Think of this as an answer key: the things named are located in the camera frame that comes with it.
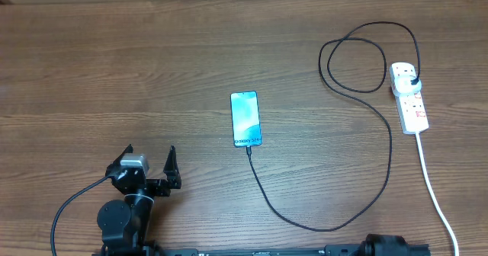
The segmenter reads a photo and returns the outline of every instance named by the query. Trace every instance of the phone screen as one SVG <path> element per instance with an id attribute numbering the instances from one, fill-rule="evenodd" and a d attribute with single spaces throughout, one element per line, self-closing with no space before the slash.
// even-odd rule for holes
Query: phone screen
<path id="1" fill-rule="evenodd" d="M 230 106 L 234 145 L 237 147 L 261 145 L 261 124 L 256 91 L 232 93 Z"/>

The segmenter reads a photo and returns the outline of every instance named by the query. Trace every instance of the charging cable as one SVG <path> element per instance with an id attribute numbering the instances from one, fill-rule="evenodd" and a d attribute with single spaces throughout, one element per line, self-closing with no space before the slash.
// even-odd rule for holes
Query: charging cable
<path id="1" fill-rule="evenodd" d="M 348 225 L 350 222 L 354 221 L 356 218 L 358 218 L 361 214 L 363 214 L 364 212 L 366 212 L 366 210 L 368 210 L 373 204 L 374 202 L 376 202 L 381 194 L 383 193 L 383 191 L 385 190 L 385 188 L 387 188 L 387 184 L 388 184 L 388 179 L 390 178 L 390 170 L 391 170 L 391 159 L 392 159 L 392 154 L 393 154 L 393 137 L 392 137 L 392 134 L 391 134 L 391 128 L 390 128 L 390 124 L 388 123 L 387 119 L 380 113 L 380 111 L 378 111 L 376 108 L 374 108 L 372 105 L 370 105 L 369 103 L 367 103 L 366 101 L 363 101 L 362 99 L 359 99 L 357 97 L 354 97 L 354 96 L 351 96 L 349 94 L 346 94 L 345 92 L 342 92 L 342 91 L 339 91 L 338 89 L 334 88 L 331 86 L 331 84 L 327 81 L 326 77 L 324 76 L 323 72 L 322 72 L 322 53 L 323 53 L 323 50 L 326 46 L 328 46 L 329 44 L 332 44 L 332 43 L 335 43 L 335 46 L 334 48 L 332 49 L 331 53 L 329 54 L 329 58 L 327 59 L 327 72 L 329 73 L 329 77 L 332 79 L 332 81 L 334 83 L 336 83 L 339 87 L 347 90 L 347 91 L 351 91 L 351 92 L 356 92 L 356 93 L 373 93 L 375 91 L 377 91 L 378 89 L 381 88 L 381 86 L 383 85 L 384 83 L 384 80 L 387 76 L 387 58 L 385 57 L 384 55 L 384 51 L 383 49 L 381 48 L 380 45 L 378 45 L 377 43 L 371 41 L 371 40 L 368 40 L 368 39 L 365 39 L 365 38 L 359 38 L 359 37 L 351 37 L 351 35 L 363 28 L 363 27 L 366 27 L 366 26 L 369 26 L 369 25 L 375 25 L 375 24 L 388 24 L 388 25 L 393 25 L 393 26 L 398 26 L 398 27 L 402 27 L 404 30 L 406 30 L 409 35 L 412 37 L 412 40 L 413 40 L 413 45 L 415 47 L 415 50 L 416 50 L 416 55 L 417 55 L 417 74 L 416 74 L 416 77 L 411 80 L 411 85 L 414 86 L 414 85 L 417 85 L 417 83 L 419 83 L 419 77 L 420 77 L 420 51 L 419 51 L 419 45 L 417 43 L 417 40 L 415 38 L 415 36 L 413 35 L 413 32 L 405 25 L 403 24 L 399 24 L 399 23 L 396 23 L 396 22 L 390 22 L 390 21 L 375 21 L 375 22 L 371 22 L 371 23 L 366 23 L 366 24 L 362 24 L 358 27 L 356 27 L 355 29 L 351 30 L 349 33 L 347 33 L 344 37 L 342 38 L 339 38 L 339 39 L 335 39 L 335 40 L 330 40 L 329 42 L 326 42 L 322 45 L 322 47 L 320 48 L 320 51 L 319 51 L 319 61 L 318 61 L 318 66 L 319 66 L 319 75 L 320 75 L 320 78 L 323 80 L 324 84 L 327 86 L 327 88 L 329 88 L 331 91 L 341 95 L 341 96 L 344 96 L 346 98 L 349 98 L 349 99 L 352 99 L 354 101 L 357 101 L 363 105 L 365 105 L 366 107 L 368 107 L 369 109 L 371 109 L 373 112 L 376 113 L 376 115 L 379 116 L 380 119 L 382 119 L 382 121 L 384 122 L 384 125 L 385 127 L 387 128 L 387 131 L 388 131 L 388 138 L 389 138 L 389 152 L 388 152 L 388 162 L 387 162 L 387 173 L 386 173 L 386 176 L 385 176 L 385 179 L 384 179 L 384 182 L 383 182 L 383 185 L 381 186 L 381 189 L 379 190 L 378 194 L 376 195 L 376 197 L 373 198 L 373 200 L 367 205 L 365 206 L 361 211 L 359 211 L 358 213 L 356 213 L 352 218 L 348 219 L 347 221 L 345 221 L 343 224 L 339 225 L 339 226 L 335 226 L 335 227 L 332 227 L 330 229 L 315 229 L 315 228 L 311 228 L 309 226 L 304 226 L 304 225 L 301 225 L 297 222 L 294 222 L 294 221 L 291 221 L 289 220 L 288 218 L 284 217 L 283 215 L 281 215 L 272 205 L 271 203 L 269 202 L 269 199 L 268 197 L 266 196 L 266 192 L 265 190 L 263 189 L 262 185 L 261 185 L 261 182 L 259 182 L 259 179 L 258 179 L 258 175 L 256 174 L 255 172 L 255 169 L 252 165 L 252 159 L 251 159 L 251 146 L 248 146 L 246 151 L 247 151 L 247 156 L 249 157 L 249 164 L 251 165 L 251 169 L 252 169 L 252 173 L 254 174 L 254 177 L 256 179 L 256 182 L 258 182 L 258 186 L 259 186 L 259 189 L 261 189 L 261 192 L 262 192 L 262 196 L 265 198 L 266 200 L 266 203 L 268 204 L 269 208 L 274 212 L 274 214 L 276 214 L 276 216 L 280 217 L 281 219 L 283 219 L 285 222 L 288 222 L 290 223 L 291 225 L 294 225 L 294 226 L 298 226 L 302 229 L 306 229 L 306 230 L 310 230 L 310 231 L 314 231 L 314 232 L 332 232 L 332 231 L 335 231 L 337 229 L 341 229 L 343 228 L 344 226 Z M 376 87 L 376 88 L 373 88 L 373 89 L 370 89 L 370 90 L 360 90 L 360 89 L 355 89 L 355 88 L 350 88 L 348 86 L 345 86 L 343 84 L 341 84 L 336 78 L 334 78 L 333 74 L 331 73 L 330 71 L 330 61 L 332 59 L 332 56 L 334 55 L 334 52 L 337 50 L 337 48 L 339 47 L 339 45 L 341 45 L 342 43 L 344 43 L 345 41 L 361 41 L 361 42 L 365 42 L 365 43 L 370 43 L 372 45 L 374 45 L 375 47 L 378 48 L 378 50 L 380 50 L 380 53 L 383 57 L 383 62 L 384 62 L 384 70 L 383 70 L 383 78 L 381 79 L 380 81 L 380 84 Z"/>
<path id="2" fill-rule="evenodd" d="M 432 198 L 432 202 L 434 203 L 435 209 L 437 210 L 437 213 L 441 217 L 441 220 L 444 223 L 445 228 L 448 230 L 449 235 L 451 236 L 452 244 L 454 246 L 454 256 L 459 256 L 458 240 L 456 239 L 456 235 L 454 235 L 454 231 L 452 231 L 452 228 L 449 225 L 448 220 L 445 218 L 444 213 L 442 213 L 441 207 L 437 203 L 437 199 L 435 198 L 434 191 L 432 190 L 432 186 L 429 181 L 429 174 L 427 173 L 427 167 L 425 166 L 424 151 L 422 150 L 422 143 L 420 141 L 420 133 L 415 132 L 415 138 L 417 139 L 417 147 L 419 148 L 420 164 L 422 165 L 422 172 L 424 174 L 425 184 L 427 185 L 427 189 L 429 190 L 430 197 Z"/>

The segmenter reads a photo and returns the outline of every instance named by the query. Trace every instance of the white power strip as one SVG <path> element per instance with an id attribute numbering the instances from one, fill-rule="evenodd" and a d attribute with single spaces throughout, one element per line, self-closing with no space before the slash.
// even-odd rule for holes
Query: white power strip
<path id="1" fill-rule="evenodd" d="M 398 82 L 395 80 L 407 79 L 406 77 L 416 77 L 415 67 L 406 62 L 395 62 L 390 67 L 391 88 L 395 94 L 396 106 L 398 107 L 398 114 L 400 115 L 400 123 L 405 134 L 420 133 L 429 128 L 427 121 L 427 114 L 422 100 L 420 91 L 415 92 L 415 89 L 403 87 L 403 93 L 395 93 L 398 89 Z"/>
<path id="2" fill-rule="evenodd" d="M 429 174 L 427 173 L 427 167 L 425 166 L 420 133 L 429 128 L 429 122 L 427 121 L 427 114 L 425 113 L 422 95 L 420 94 L 422 83 L 419 81 L 418 84 L 411 85 L 410 80 L 416 77 L 415 67 L 406 62 L 395 62 L 391 65 L 390 77 L 391 88 L 395 94 L 396 106 L 398 107 L 398 114 L 400 115 L 400 123 L 402 125 L 403 133 L 415 134 L 425 184 L 427 185 L 435 209 L 451 236 L 452 244 L 454 246 L 454 256 L 459 256 L 458 240 L 435 198 L 434 191 L 430 184 Z"/>

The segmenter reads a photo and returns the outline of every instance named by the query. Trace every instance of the socket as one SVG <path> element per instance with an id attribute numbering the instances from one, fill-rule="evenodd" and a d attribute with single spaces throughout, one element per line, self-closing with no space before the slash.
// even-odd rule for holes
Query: socket
<path id="1" fill-rule="evenodd" d="M 422 94 L 419 91 L 422 87 L 421 82 L 419 81 L 420 85 L 408 83 L 402 85 L 401 88 L 398 85 L 406 79 L 410 80 L 416 77 L 415 67 L 406 62 L 395 62 L 390 67 L 390 77 L 403 133 L 415 134 L 427 130 L 429 122 L 427 121 Z"/>

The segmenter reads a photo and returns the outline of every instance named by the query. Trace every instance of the white power cord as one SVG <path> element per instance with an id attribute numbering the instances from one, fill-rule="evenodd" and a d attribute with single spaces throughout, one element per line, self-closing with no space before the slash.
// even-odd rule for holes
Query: white power cord
<path id="1" fill-rule="evenodd" d="M 422 172 L 424 174 L 425 184 L 427 185 L 427 189 L 429 190 L 430 197 L 432 198 L 432 202 L 434 203 L 435 209 L 437 210 L 437 213 L 441 217 L 442 222 L 445 225 L 445 228 L 448 230 L 449 235 L 452 238 L 452 244 L 454 246 L 454 256 L 459 256 L 458 240 L 456 239 L 456 235 L 454 235 L 454 232 L 452 231 L 452 228 L 449 225 L 448 220 L 445 218 L 444 213 L 442 213 L 441 207 L 437 203 L 437 199 L 435 199 L 434 191 L 432 190 L 432 186 L 429 181 L 429 175 L 427 174 L 427 168 L 425 167 L 424 151 L 422 150 L 422 143 L 420 142 L 420 134 L 416 132 L 415 137 L 417 139 L 417 147 L 419 148 L 420 164 L 422 165 Z"/>

